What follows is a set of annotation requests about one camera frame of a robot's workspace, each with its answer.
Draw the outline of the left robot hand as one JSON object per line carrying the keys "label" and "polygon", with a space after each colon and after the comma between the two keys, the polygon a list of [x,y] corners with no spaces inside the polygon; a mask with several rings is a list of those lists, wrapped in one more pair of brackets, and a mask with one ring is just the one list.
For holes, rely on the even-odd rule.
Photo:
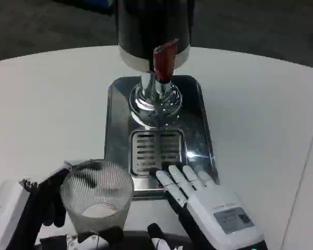
{"label": "left robot hand", "polygon": [[5,181],[0,187],[0,249],[34,249],[42,226],[70,216],[75,236],[46,240],[50,249],[107,249],[120,241],[132,199],[126,170],[104,159],[65,162],[41,182]]}

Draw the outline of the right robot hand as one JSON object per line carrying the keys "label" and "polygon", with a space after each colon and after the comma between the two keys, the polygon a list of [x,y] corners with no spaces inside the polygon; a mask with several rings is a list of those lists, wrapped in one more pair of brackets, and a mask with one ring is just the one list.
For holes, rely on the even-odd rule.
{"label": "right robot hand", "polygon": [[239,196],[189,165],[152,168],[178,220],[197,249],[267,249],[263,232]]}

